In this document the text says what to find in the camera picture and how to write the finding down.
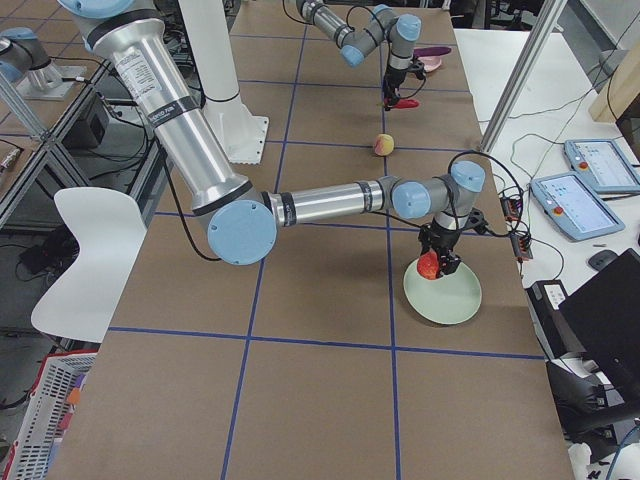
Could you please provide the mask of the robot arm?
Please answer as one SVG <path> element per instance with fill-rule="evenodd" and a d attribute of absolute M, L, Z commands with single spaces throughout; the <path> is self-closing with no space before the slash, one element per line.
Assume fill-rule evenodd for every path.
<path fill-rule="evenodd" d="M 420 106 L 412 95 L 403 97 L 400 93 L 407 75 L 426 80 L 424 64 L 414 53 L 422 31 L 422 21 L 418 16 L 397 14 L 391 7 L 381 4 L 370 13 L 369 23 L 356 29 L 322 1 L 298 1 L 296 7 L 304 21 L 334 41 L 342 58 L 351 67 L 359 66 L 369 54 L 386 43 L 388 55 L 382 79 L 384 109 Z"/>
<path fill-rule="evenodd" d="M 408 74 L 423 75 L 414 52 L 420 18 L 380 5 L 356 31 L 320 1 L 297 7 L 304 22 L 291 34 L 267 34 L 272 16 L 256 8 L 255 32 L 237 40 L 220 13 L 193 1 L 182 9 L 205 82 L 233 80 L 236 62 L 245 60 L 261 93 L 287 115 L 282 131 L 270 134 L 268 119 L 249 112 L 238 86 L 218 100 L 191 94 L 152 2 L 65 3 L 87 48 L 113 64 L 180 172 L 217 260 L 253 264 L 270 253 L 282 228 L 378 214 L 418 220 L 422 260 L 436 276 L 452 274 L 461 234 L 486 228 L 476 207 L 485 182 L 480 165 L 458 159 L 438 176 L 403 179 L 384 175 L 376 163 L 365 180 L 329 184 L 336 168 L 355 172 L 363 165 L 364 136 L 381 109 L 399 104 L 398 88 Z M 334 74 L 360 65 L 381 45 L 389 58 L 377 107 L 371 88 L 339 84 Z M 265 80 L 267 73 L 276 80 Z"/>

